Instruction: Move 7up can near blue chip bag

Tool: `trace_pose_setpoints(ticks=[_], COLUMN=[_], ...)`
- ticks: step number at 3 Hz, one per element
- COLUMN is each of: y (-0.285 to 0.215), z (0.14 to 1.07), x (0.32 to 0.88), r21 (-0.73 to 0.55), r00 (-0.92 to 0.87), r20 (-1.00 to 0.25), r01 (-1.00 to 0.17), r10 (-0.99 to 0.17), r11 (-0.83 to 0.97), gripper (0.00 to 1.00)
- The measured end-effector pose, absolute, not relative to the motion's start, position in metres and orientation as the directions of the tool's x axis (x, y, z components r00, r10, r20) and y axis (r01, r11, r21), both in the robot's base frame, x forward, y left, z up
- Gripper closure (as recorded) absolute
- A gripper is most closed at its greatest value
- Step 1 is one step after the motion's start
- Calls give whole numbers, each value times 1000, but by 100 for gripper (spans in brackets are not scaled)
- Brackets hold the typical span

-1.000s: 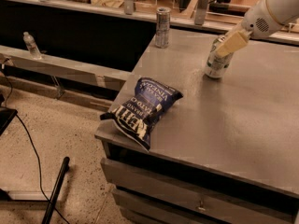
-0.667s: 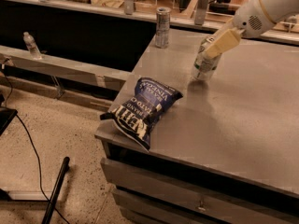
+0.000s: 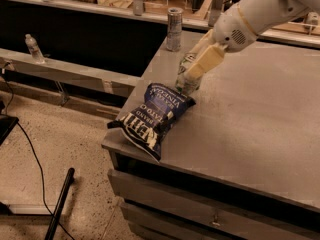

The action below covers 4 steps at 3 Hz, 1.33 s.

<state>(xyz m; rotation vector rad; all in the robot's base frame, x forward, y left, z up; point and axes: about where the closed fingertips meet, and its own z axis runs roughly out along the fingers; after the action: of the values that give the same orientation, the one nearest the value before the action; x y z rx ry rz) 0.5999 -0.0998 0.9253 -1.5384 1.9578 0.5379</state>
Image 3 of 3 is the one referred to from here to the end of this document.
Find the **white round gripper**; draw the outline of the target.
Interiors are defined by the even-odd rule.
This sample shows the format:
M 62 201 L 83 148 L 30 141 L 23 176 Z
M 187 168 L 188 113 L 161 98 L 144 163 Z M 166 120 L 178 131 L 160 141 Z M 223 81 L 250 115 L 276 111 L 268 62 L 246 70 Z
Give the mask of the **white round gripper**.
M 190 50 L 194 57 L 204 51 L 188 69 L 187 75 L 194 79 L 200 78 L 223 62 L 225 50 L 229 53 L 241 51 L 256 39 L 257 33 L 250 26 L 240 6 L 233 5 L 220 15 L 213 30 L 210 29 Z

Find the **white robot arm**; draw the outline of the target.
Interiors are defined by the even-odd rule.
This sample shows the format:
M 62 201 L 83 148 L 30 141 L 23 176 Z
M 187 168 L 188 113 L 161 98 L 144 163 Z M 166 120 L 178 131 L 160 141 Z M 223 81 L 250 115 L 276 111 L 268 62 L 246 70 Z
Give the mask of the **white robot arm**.
M 218 66 L 226 52 L 241 51 L 266 30 L 319 10 L 320 0 L 240 0 L 193 48 L 196 58 L 183 76 L 196 80 Z

